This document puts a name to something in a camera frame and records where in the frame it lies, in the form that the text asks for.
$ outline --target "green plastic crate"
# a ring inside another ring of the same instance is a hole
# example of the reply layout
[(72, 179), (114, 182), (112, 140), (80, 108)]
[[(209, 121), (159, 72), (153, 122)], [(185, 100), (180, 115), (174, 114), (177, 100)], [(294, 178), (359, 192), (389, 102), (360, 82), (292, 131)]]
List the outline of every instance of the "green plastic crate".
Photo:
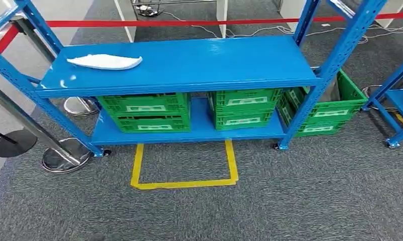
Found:
[(189, 132), (188, 115), (129, 116), (112, 115), (111, 118), (124, 133)]
[(244, 113), (272, 111), (282, 94), (282, 89), (249, 89), (209, 92), (217, 113)]
[(213, 114), (216, 130), (225, 131), (239, 128), (265, 127), (271, 119), (271, 113), (246, 113), (218, 116)]
[(188, 93), (98, 96), (99, 103), (111, 115), (181, 115), (188, 113)]
[(272, 116), (272, 110), (254, 112), (223, 113), (215, 111), (212, 98), (209, 98), (210, 116), (218, 131), (233, 130), (240, 128), (256, 128), (268, 125)]
[[(343, 71), (338, 73), (337, 81), (341, 100), (318, 102), (305, 120), (305, 123), (349, 121), (361, 106), (368, 101), (361, 90)], [(298, 109), (304, 100), (305, 91), (303, 88), (297, 87), (287, 90), (285, 96), (289, 98), (293, 108)]]
[(315, 124), (303, 124), (295, 137), (308, 137), (318, 135), (334, 135), (340, 131), (340, 129), (346, 124), (346, 122), (323, 122)]

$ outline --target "black stanchion base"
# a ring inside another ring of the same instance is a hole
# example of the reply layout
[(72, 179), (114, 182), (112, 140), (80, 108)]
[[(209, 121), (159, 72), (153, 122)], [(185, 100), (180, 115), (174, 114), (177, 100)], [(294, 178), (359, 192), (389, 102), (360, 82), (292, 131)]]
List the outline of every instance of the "black stanchion base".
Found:
[(19, 130), (5, 136), (16, 141), (13, 144), (5, 138), (0, 138), (0, 157), (16, 157), (31, 149), (37, 142), (37, 137), (28, 130)]

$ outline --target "stanchion base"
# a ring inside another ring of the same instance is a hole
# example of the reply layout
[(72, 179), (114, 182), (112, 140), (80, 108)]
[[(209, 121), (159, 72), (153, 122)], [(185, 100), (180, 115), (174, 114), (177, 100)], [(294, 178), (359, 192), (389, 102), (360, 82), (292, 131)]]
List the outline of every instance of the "stanchion base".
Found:
[(73, 165), (62, 158), (55, 150), (48, 148), (43, 154), (42, 167), (52, 173), (70, 173), (82, 168), (93, 156), (84, 145), (76, 138), (67, 138), (59, 141), (61, 146), (68, 150), (70, 154), (80, 161), (80, 165)]
[(16, 141), (13, 144), (5, 138), (0, 138), (0, 157), (16, 157), (31, 149), (37, 142), (37, 137), (28, 130), (19, 130), (5, 136)]
[[(381, 87), (381, 85), (370, 85), (370, 86), (367, 86), (367, 87), (363, 88), (362, 93), (367, 98), (370, 98), (371, 94), (373, 94), (380, 87)], [(392, 111), (392, 112), (393, 111), (398, 111), (398, 109), (393, 107), (393, 105), (387, 99), (384, 99), (383, 101), (381, 101), (381, 103), (383, 104), (384, 109), (386, 109), (387, 111)]]
[(98, 113), (98, 108), (92, 100), (86, 99), (86, 103), (89, 105), (90, 110), (87, 110), (76, 97), (70, 97), (65, 100), (64, 109), (74, 116), (88, 116)]

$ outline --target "yellow tape square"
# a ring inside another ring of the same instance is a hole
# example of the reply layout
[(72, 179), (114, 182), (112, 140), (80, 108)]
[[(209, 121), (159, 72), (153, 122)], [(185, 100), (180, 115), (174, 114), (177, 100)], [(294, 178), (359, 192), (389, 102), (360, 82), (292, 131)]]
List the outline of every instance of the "yellow tape square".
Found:
[(206, 181), (189, 181), (189, 182), (157, 182), (157, 183), (139, 183), (141, 174), (142, 158), (144, 156), (144, 145), (138, 144), (135, 153), (135, 161), (133, 162), (132, 178), (130, 185), (141, 190), (151, 190), (157, 188), (188, 188), (188, 187), (212, 187), (235, 185), (238, 181), (237, 163), (235, 161), (234, 147), (231, 140), (225, 141), (226, 156), (229, 166), (229, 179), (206, 180)]

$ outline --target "white label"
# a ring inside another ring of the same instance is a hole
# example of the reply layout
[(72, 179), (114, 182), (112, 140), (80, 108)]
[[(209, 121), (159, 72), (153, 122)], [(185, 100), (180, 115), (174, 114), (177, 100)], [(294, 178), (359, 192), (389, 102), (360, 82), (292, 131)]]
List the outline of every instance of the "white label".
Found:
[(299, 108), (300, 101), (299, 101), (299, 99), (297, 99), (297, 96), (296, 96), (296, 93), (294, 92), (294, 90), (290, 90), (289, 94), (290, 94), (290, 97), (293, 99), (294, 103), (297, 105), (297, 108)]
[(171, 125), (161, 125), (161, 126), (138, 126), (138, 130), (143, 131), (154, 131), (154, 130), (173, 130)]
[(349, 110), (338, 110), (338, 111), (325, 111), (325, 112), (317, 112), (314, 117), (324, 117), (324, 116), (336, 116), (336, 115), (347, 115)]
[(284, 117), (287, 119), (288, 123), (292, 120), (289, 111), (287, 110), (287, 107), (283, 107), (281, 110), (283, 110)]
[(267, 102), (267, 96), (257, 98), (247, 98), (247, 99), (230, 99), (226, 106), (241, 105), (241, 104), (259, 104), (266, 102)]
[(303, 132), (326, 132), (326, 131), (332, 131), (334, 127), (318, 127), (318, 128), (306, 128), (303, 130)]
[(225, 123), (225, 125), (233, 126), (233, 125), (251, 124), (251, 123), (259, 123), (259, 122), (260, 122), (260, 117), (249, 118), (249, 119), (232, 119), (232, 120), (228, 120)]
[(126, 106), (127, 112), (142, 112), (142, 111), (166, 111), (164, 105), (150, 105), (150, 106), (136, 106), (128, 105)]

